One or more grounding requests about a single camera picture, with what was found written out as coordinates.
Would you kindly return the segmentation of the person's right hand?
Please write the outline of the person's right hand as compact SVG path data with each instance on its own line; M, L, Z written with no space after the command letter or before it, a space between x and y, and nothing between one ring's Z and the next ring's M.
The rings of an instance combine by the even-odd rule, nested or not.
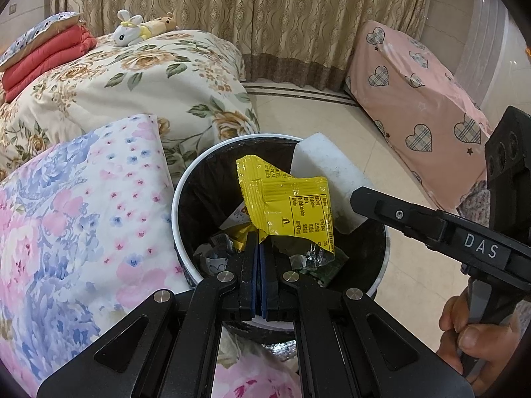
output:
M517 313L513 313L507 325L470 323L467 289L459 296L449 298L439 319L443 332L436 355L445 360L459 374L464 373L458 355L462 353L484 360L483 369L467 380L477 396L485 393L498 378L513 356L520 342L521 328Z

